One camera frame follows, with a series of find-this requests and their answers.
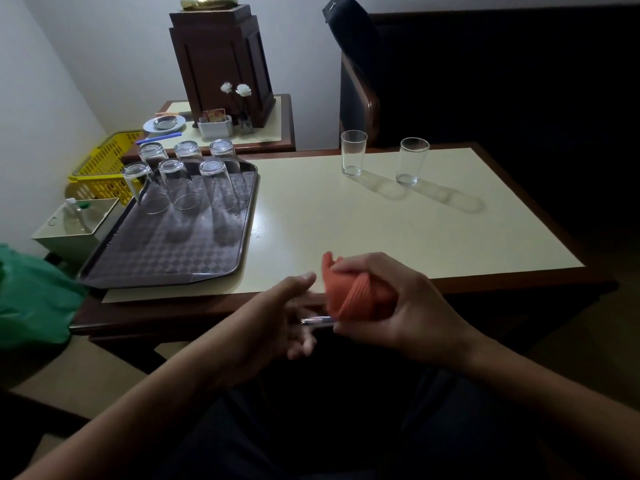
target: white container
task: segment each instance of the white container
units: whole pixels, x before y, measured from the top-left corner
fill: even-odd
[[[124,207],[117,198],[77,202],[90,204],[88,209],[81,211],[82,222],[62,204],[31,238],[64,261],[82,265],[107,236]]]
[[[234,133],[234,124],[229,115],[224,123],[198,123],[198,128],[202,139],[229,138]]]

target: checkered tray pattern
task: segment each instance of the checkered tray pattern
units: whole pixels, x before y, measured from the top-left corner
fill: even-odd
[[[231,175],[240,204],[227,212],[211,208],[202,178],[193,181],[202,197],[190,210],[172,206],[149,216],[129,202],[123,216],[80,270],[78,281],[99,289],[178,285],[233,273],[242,259],[257,189],[257,168],[241,162]]]

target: dark pants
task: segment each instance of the dark pants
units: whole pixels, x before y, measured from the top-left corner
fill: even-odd
[[[464,378],[326,334],[222,396],[155,478],[540,478],[529,431]]]

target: wooden table edge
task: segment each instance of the wooden table edge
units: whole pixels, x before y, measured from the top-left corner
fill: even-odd
[[[296,151],[296,136],[294,133],[293,127],[293,108],[291,103],[291,95],[290,94],[276,94],[274,96],[280,96],[282,98],[282,139],[278,141],[263,141],[260,143],[244,143],[244,144],[236,144],[234,145],[238,154],[246,155],[246,151],[251,151],[252,153],[260,153],[260,152],[295,152]],[[158,112],[166,112],[169,109],[169,106],[174,102],[188,102],[184,99],[173,99],[167,101],[163,104],[163,106],[158,110]],[[149,135],[148,132],[143,131],[143,137],[147,137]],[[133,143],[129,149],[121,156],[120,160],[124,164],[137,162],[140,160],[137,151],[135,150],[136,144]],[[175,151],[172,148],[166,149],[167,155],[171,158],[175,157]]]
[[[593,262],[568,233],[542,209],[525,190],[512,179],[498,163],[484,149],[473,142],[455,144],[434,144],[433,150],[452,148],[471,148],[492,169],[505,185],[524,202],[524,204],[548,227],[569,251],[576,256],[583,267],[563,269],[546,269],[541,271],[521,271],[517,273],[482,274],[476,276],[456,276],[452,278],[436,278],[433,280],[443,295],[477,294],[494,291],[510,291],[524,289],[540,289],[549,287],[569,287],[585,285],[597,294],[604,294],[617,288],[618,282],[601,266]],[[393,152],[397,149],[368,148],[367,153]],[[305,152],[283,152],[271,154],[245,155],[246,160],[260,160],[265,158],[296,158],[324,155],[339,155],[340,150],[311,150]],[[145,301],[130,301],[119,303],[102,303],[105,291],[96,291],[88,296],[80,309],[76,312],[70,325],[72,333],[90,335],[105,333],[109,330],[121,330],[123,326],[137,326],[148,321],[163,322],[172,317],[184,316],[185,319],[199,319],[206,317],[223,317],[233,313],[236,309],[249,301],[257,293],[227,294],[215,296],[192,296],[180,298],[163,298]],[[301,300],[304,306],[319,307],[324,304],[323,294],[313,294]],[[130,319],[130,323],[109,322],[108,317],[120,315]]]

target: wall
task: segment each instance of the wall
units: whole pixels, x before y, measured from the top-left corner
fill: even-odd
[[[168,28],[179,0],[25,0],[108,130],[140,127],[184,98]],[[258,15],[273,90],[293,99],[299,149],[337,145],[340,52],[329,0],[240,0]],[[633,0],[358,0],[370,13]]]
[[[0,242],[46,254],[31,234],[104,129],[23,0],[0,0]]]

